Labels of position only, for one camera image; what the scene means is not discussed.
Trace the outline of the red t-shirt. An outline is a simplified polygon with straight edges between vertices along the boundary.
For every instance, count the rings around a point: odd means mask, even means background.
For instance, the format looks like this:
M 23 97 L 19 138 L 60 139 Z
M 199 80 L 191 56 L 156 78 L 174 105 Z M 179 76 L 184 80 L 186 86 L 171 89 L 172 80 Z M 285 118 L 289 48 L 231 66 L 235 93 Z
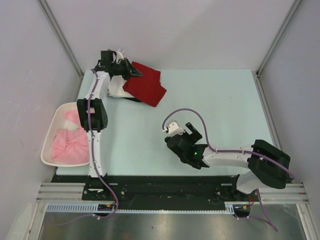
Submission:
M 123 85 L 123 90 L 142 103 L 156 107 L 167 92 L 161 85 L 161 72 L 135 61 L 132 65 L 143 76 L 131 76 Z

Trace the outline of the white plastic basin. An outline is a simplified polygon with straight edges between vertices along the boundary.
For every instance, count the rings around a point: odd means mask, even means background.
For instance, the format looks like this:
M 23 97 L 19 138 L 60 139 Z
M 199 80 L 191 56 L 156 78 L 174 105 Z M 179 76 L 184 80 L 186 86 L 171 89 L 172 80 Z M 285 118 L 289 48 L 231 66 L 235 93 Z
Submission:
M 46 134 L 46 137 L 45 137 L 45 140 L 43 143 L 43 147 L 41 150 L 41 154 L 40 154 L 41 161 L 44 164 L 49 165 L 49 166 L 54 166 L 54 167 L 67 167 L 67 168 L 82 167 L 82 166 L 89 164 L 89 162 L 88 162 L 87 164 L 71 165 L 71 164 L 66 164 L 66 163 L 55 162 L 52 160 L 52 143 L 56 137 L 57 132 L 61 129 L 67 129 L 67 130 L 72 131 L 77 128 L 76 124 L 65 119 L 63 116 L 63 112 L 66 112 L 69 110 L 74 110 L 74 109 L 77 110 L 77 103 L 76 102 L 69 102 L 69 103 L 62 104 L 55 111 L 53 118 L 51 120 L 49 129 L 47 131 L 47 134 Z

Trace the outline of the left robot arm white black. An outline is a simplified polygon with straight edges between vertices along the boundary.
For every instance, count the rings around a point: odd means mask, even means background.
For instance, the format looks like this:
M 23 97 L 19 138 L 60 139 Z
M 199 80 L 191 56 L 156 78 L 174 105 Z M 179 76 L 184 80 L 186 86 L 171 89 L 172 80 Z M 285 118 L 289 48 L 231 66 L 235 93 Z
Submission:
M 143 73 L 124 57 L 122 49 L 102 50 L 100 59 L 91 71 L 93 82 L 86 96 L 77 100 L 76 106 L 80 125 L 86 131 L 89 145 L 88 175 L 91 178 L 98 178 L 107 174 L 102 164 L 101 135 L 108 126 L 108 115 L 103 103 L 108 85 L 115 76 L 120 76 L 126 81 L 130 77 L 142 77 Z

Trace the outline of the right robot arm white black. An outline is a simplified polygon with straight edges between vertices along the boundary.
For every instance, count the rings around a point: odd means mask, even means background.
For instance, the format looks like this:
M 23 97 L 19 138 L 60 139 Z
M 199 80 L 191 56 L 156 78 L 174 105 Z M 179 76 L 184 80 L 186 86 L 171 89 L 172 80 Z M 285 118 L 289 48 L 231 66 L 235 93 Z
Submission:
M 182 163 L 198 170 L 217 166 L 246 169 L 247 172 L 239 174 L 235 185 L 230 188 L 230 194 L 235 200 L 242 201 L 259 188 L 282 190 L 286 187 L 291 158 L 280 149 L 261 139 L 238 149 L 210 148 L 207 143 L 198 143 L 202 135 L 191 123 L 188 122 L 186 127 L 190 133 L 176 121 L 164 127 L 167 147 Z

